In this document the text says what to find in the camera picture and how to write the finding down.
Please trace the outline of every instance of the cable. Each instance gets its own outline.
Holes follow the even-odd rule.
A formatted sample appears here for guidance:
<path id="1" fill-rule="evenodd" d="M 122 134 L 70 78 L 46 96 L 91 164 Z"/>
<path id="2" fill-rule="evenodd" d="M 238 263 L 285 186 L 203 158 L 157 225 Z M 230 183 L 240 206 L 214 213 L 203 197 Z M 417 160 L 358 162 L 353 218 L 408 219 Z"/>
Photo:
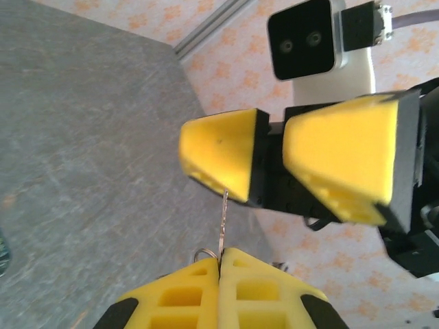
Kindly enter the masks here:
<path id="1" fill-rule="evenodd" d="M 392 19 L 393 29 L 400 29 L 415 24 L 439 21 L 439 9 L 425 10 L 424 12 L 414 12 Z"/>

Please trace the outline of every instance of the gray table surface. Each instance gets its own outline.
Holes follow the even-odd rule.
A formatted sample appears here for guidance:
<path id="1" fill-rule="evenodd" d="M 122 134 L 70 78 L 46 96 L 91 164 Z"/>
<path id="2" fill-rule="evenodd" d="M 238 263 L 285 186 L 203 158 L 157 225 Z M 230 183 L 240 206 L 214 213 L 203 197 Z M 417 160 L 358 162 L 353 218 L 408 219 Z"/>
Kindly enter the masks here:
<path id="1" fill-rule="evenodd" d="M 216 250 L 221 197 L 178 162 L 202 109 L 170 46 L 0 0 L 0 100 L 0 328 L 91 328 L 122 293 Z M 226 244 L 270 259 L 241 206 Z"/>

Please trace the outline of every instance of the rectangular hole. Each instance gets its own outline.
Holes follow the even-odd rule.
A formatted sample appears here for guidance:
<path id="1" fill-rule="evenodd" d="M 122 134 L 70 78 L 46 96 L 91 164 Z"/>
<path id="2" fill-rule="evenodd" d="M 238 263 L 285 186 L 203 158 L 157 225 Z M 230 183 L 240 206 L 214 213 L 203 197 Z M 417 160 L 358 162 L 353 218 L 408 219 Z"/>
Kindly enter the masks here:
<path id="1" fill-rule="evenodd" d="M 150 329 L 197 329 L 198 317 L 193 316 L 161 316 L 151 319 Z"/>
<path id="2" fill-rule="evenodd" d="M 282 312 L 250 312 L 238 314 L 239 329 L 291 329 L 285 313 Z"/>
<path id="3" fill-rule="evenodd" d="M 268 279 L 245 279 L 237 284 L 237 300 L 279 300 L 279 287 Z"/>
<path id="4" fill-rule="evenodd" d="M 159 306 L 200 306 L 203 291 L 200 287 L 177 287 L 167 289 Z"/>

